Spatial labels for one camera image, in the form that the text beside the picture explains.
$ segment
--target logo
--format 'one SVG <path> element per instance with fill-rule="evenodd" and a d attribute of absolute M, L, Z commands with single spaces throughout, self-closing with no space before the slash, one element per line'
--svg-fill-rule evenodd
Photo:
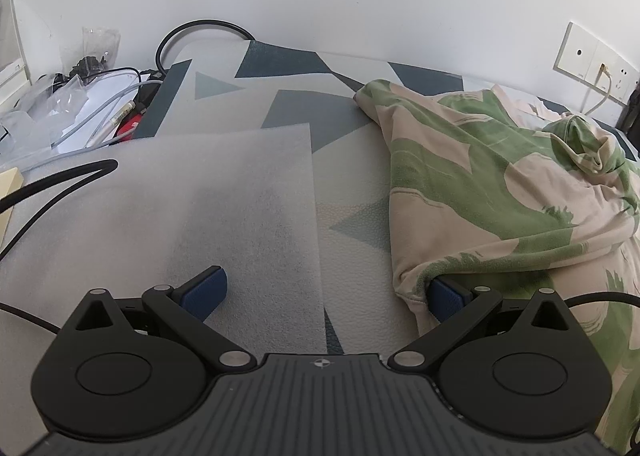
<path fill-rule="evenodd" d="M 321 370 L 324 370 L 325 367 L 330 366 L 331 364 L 333 364 L 333 362 L 329 362 L 327 359 L 318 359 L 318 360 L 314 360 L 312 364 L 315 367 L 320 368 Z"/>

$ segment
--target red object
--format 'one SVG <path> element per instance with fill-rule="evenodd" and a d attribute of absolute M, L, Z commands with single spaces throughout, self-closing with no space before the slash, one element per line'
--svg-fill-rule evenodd
<path fill-rule="evenodd" d="M 142 119 L 142 115 L 136 115 L 135 117 L 132 117 L 122 128 L 118 130 L 118 132 L 116 133 L 116 137 L 119 137 L 120 135 L 122 135 L 123 133 L 126 133 L 130 129 L 136 128 L 138 126 L 138 123 L 140 122 L 140 119 Z M 128 137 L 124 137 L 122 142 L 129 141 L 132 138 L 133 138 L 133 133 Z"/>

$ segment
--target blue gripper pad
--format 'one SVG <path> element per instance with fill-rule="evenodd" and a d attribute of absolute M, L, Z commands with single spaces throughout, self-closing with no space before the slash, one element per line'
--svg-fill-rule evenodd
<path fill-rule="evenodd" d="M 171 298 L 194 317 L 204 321 L 226 297 L 226 272 L 209 267 L 175 289 Z"/>
<path fill-rule="evenodd" d="M 455 312 L 462 310 L 471 298 L 471 292 L 455 284 L 446 276 L 435 277 L 427 287 L 427 306 L 440 322 L 446 321 Z"/>

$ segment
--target ridged gray surface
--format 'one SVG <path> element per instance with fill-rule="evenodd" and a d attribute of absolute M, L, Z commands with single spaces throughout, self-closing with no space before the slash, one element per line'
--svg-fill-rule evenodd
<path fill-rule="evenodd" d="M 91 444 L 55 434 L 29 454 L 597 456 L 612 453 L 589 434 L 540 444 L 500 440 L 476 431 L 447 409 L 426 379 L 393 373 L 375 355 L 271 355 L 255 372 L 220 378 L 193 415 L 161 434 L 115 444 Z"/>

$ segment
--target circular joint cover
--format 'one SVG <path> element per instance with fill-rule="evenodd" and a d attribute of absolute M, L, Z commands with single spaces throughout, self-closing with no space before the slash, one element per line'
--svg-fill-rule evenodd
<path fill-rule="evenodd" d="M 147 436 L 181 420 L 206 385 L 202 362 L 159 337 L 111 328 L 51 345 L 31 396 L 51 430 L 95 441 Z"/>
<path fill-rule="evenodd" d="M 609 373 L 594 350 L 555 333 L 510 331 L 459 346 L 438 372 L 443 396 L 467 420 L 512 438 L 595 429 L 609 402 Z"/>

